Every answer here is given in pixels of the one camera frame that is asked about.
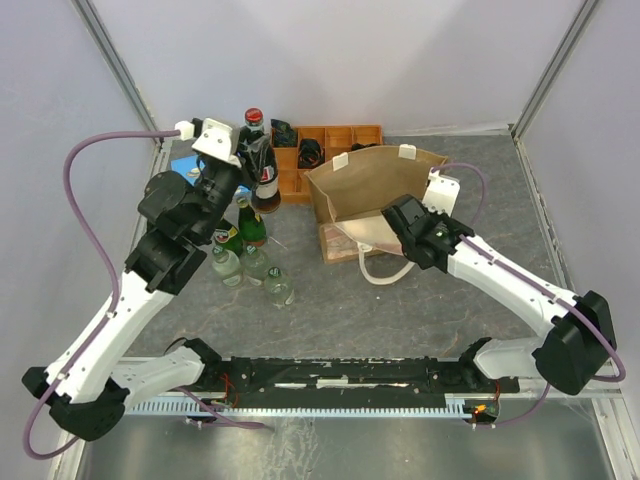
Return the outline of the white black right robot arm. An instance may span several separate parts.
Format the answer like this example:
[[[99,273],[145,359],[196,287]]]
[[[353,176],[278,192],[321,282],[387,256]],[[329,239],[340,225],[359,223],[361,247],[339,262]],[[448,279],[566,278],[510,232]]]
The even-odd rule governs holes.
[[[494,380],[528,377],[576,395],[601,378],[600,369],[617,349],[610,307],[602,295],[578,295],[542,280],[499,254],[470,227],[428,210],[411,195],[393,201],[382,215],[409,261],[475,286],[534,333],[476,342],[471,359],[458,368],[467,389],[481,391]]]

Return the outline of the burlap canvas tote bag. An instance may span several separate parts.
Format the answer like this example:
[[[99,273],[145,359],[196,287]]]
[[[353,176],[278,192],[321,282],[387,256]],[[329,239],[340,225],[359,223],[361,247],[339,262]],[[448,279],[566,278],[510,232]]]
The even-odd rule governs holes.
[[[410,144],[381,145],[334,156],[306,173],[318,233],[322,224],[382,216],[384,207],[405,194],[422,200],[429,172],[447,162],[446,156]],[[354,260],[363,277],[376,286],[394,284],[413,268],[407,261],[397,273],[375,277],[366,268],[368,256],[360,247]]]

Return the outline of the red-capped beverage bottle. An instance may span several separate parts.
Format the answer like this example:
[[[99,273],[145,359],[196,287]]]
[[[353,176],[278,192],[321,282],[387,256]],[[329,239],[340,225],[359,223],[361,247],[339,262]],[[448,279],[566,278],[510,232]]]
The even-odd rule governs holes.
[[[244,114],[245,125],[241,128],[239,140],[247,138],[250,140],[260,137],[268,137],[264,127],[264,115],[259,108],[249,108]],[[279,191],[278,166],[273,147],[269,148],[270,160],[273,166],[273,180],[267,185],[257,185],[251,188],[251,200],[254,209],[257,212],[267,214],[278,209],[281,203],[281,195]]]

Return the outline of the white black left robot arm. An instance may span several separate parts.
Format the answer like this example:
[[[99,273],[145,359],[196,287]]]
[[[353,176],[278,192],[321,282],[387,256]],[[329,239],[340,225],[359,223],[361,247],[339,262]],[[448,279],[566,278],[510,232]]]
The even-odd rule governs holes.
[[[76,439],[94,441],[125,412],[177,388],[209,390],[222,376],[221,356],[200,339],[134,367],[118,363],[142,329],[187,285],[207,254],[214,231],[243,179],[231,136],[203,133],[193,144],[204,163],[190,184],[160,172],[138,205],[147,231],[112,275],[112,293],[74,343],[48,367],[31,367],[23,385]]]

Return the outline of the green soda water bottle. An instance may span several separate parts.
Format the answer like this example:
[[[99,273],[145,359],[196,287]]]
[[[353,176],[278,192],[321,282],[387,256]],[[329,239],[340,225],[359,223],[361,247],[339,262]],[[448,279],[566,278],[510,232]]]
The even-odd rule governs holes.
[[[294,302],[295,291],[292,281],[279,267],[271,267],[268,270],[264,287],[273,305],[285,307]]]

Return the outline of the clear soda water bottle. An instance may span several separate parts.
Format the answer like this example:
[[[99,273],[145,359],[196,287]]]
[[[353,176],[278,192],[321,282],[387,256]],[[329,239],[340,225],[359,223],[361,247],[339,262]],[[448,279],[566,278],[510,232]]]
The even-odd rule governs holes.
[[[254,286],[263,286],[271,267],[268,255],[259,247],[246,245],[240,261],[246,279]]]

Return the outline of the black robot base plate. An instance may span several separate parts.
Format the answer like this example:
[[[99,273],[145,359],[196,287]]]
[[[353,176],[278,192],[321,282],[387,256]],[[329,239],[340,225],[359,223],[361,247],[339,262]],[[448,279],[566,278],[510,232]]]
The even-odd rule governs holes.
[[[239,408],[439,408],[448,394],[493,397],[518,393],[516,378],[491,380],[469,360],[233,357],[187,387],[229,394]]]

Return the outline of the green perrier glass bottle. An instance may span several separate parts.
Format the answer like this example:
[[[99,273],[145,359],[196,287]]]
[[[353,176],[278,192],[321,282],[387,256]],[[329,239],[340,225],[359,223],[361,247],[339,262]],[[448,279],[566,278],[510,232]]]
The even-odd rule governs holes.
[[[234,252],[240,257],[244,251],[244,241],[236,226],[226,218],[222,218],[216,226],[213,234],[216,245]]]

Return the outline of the green glass beverage bottle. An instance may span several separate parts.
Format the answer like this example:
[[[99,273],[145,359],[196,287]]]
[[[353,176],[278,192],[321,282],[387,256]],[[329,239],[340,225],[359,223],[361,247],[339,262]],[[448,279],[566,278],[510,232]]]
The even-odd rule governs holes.
[[[265,223],[253,207],[246,196],[236,199],[238,206],[238,229],[243,240],[256,247],[264,245],[267,241],[267,231]]]

